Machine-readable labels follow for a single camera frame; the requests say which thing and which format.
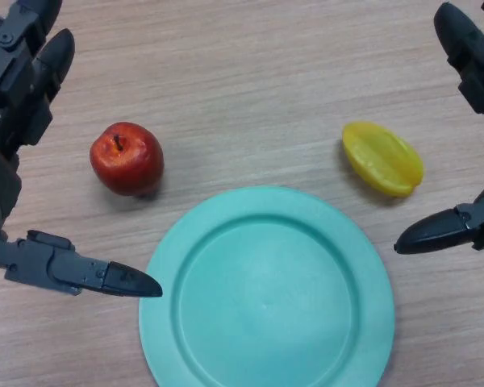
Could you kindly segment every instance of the wooden table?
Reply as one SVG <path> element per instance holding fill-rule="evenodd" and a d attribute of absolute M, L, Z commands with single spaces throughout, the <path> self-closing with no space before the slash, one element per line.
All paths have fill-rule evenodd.
<path fill-rule="evenodd" d="M 5 12 L 7 0 L 0 0 Z M 456 0 L 484 28 L 480 2 Z M 40 145 L 21 151 L 23 191 L 6 223 L 69 237 L 80 253 L 145 268 L 186 211 L 226 189 L 286 185 L 353 218 L 382 255 L 397 333 L 383 386 L 484 386 L 484 252 L 398 256 L 417 219 L 484 188 L 484 117 L 457 91 L 428 0 L 67 0 L 77 56 Z M 426 166 L 403 201 L 361 183 L 342 126 L 382 123 Z M 104 189 L 88 159 L 110 123 L 161 141 L 156 201 Z M 0 387 L 154 386 L 138 302 L 72 298 L 16 285 L 0 270 Z"/>

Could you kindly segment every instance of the fake fruit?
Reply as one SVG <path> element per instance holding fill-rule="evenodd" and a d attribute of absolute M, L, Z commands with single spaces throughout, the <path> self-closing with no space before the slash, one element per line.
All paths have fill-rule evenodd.
<path fill-rule="evenodd" d="M 156 191 L 165 167 L 156 137 L 135 123 L 108 127 L 91 146 L 90 161 L 100 181 L 123 196 Z"/>
<path fill-rule="evenodd" d="M 349 162 L 364 181 L 384 194 L 405 198 L 423 180 L 423 161 L 416 150 L 375 123 L 349 123 L 343 145 Z"/>

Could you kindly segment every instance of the apple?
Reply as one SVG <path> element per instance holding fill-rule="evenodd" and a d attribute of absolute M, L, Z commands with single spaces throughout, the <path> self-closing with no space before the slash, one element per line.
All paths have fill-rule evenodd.
<path fill-rule="evenodd" d="M 115 123 L 92 144 L 91 165 L 99 180 L 122 196 L 157 190 L 165 163 L 156 137 L 135 123 Z"/>

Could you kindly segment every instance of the screw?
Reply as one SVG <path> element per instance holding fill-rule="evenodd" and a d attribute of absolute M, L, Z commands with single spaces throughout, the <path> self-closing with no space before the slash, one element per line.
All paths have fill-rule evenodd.
<path fill-rule="evenodd" d="M 461 213 L 461 218 L 462 220 L 464 220 L 465 222 L 468 222 L 470 219 L 471 219 L 471 215 L 468 214 L 467 212 L 463 212 Z"/>
<path fill-rule="evenodd" d="M 3 34 L 0 35 L 0 43 L 1 44 L 9 44 L 12 41 L 13 41 L 13 35 L 12 34 L 7 34 L 6 32 L 4 32 Z"/>

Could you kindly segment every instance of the plate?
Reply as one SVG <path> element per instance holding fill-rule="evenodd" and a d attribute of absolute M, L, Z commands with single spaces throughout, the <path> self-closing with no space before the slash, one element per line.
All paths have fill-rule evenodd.
<path fill-rule="evenodd" d="M 318 198 L 260 187 L 194 208 L 147 273 L 140 338 L 160 387 L 349 387 L 379 382 L 393 294 L 373 245 Z"/>

